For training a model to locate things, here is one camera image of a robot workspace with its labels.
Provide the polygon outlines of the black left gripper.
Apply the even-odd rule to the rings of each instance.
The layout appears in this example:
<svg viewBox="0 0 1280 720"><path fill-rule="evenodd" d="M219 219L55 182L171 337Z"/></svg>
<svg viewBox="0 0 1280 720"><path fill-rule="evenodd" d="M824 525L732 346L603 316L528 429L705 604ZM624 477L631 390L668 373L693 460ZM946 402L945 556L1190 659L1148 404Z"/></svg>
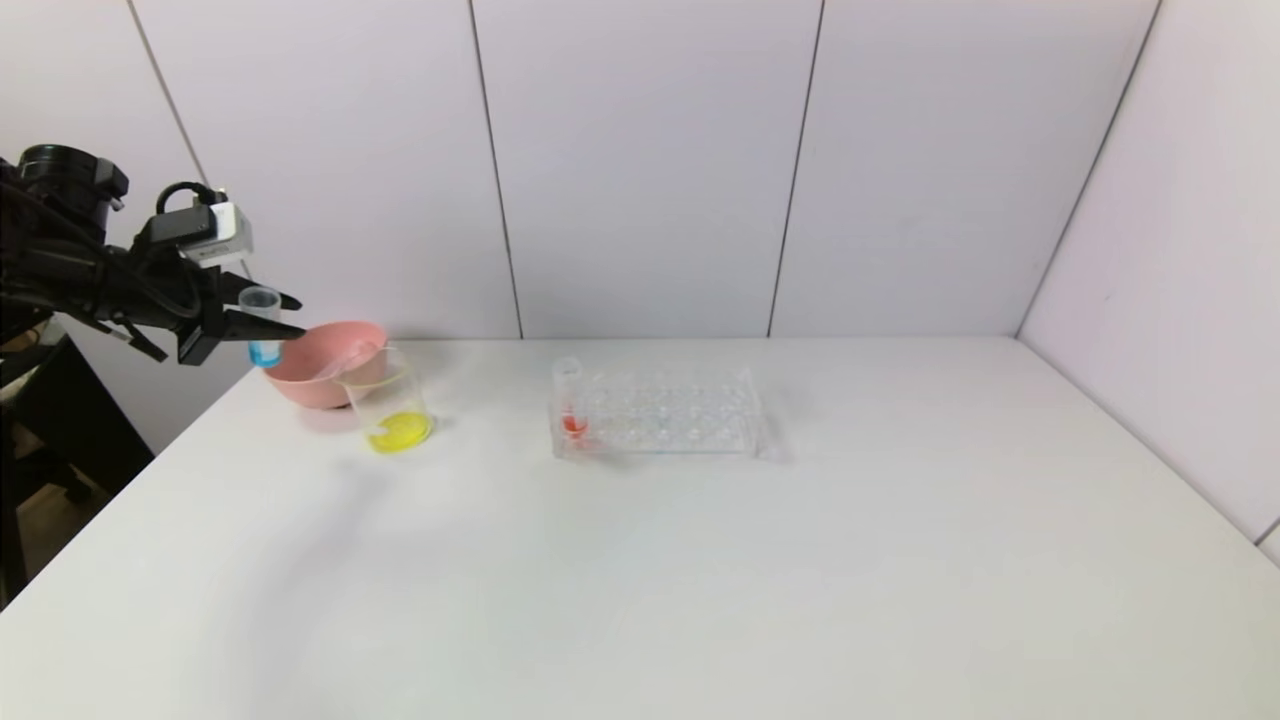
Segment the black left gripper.
<svg viewBox="0 0 1280 720"><path fill-rule="evenodd" d="M233 272L201 268L178 243L106 246L106 324L109 334L159 363L170 354L143 333L173 333L178 363L198 365L210 354L200 350L209 327L225 305L244 311L297 311L302 302ZM306 329L241 310L224 311L224 342L298 340Z"/></svg>

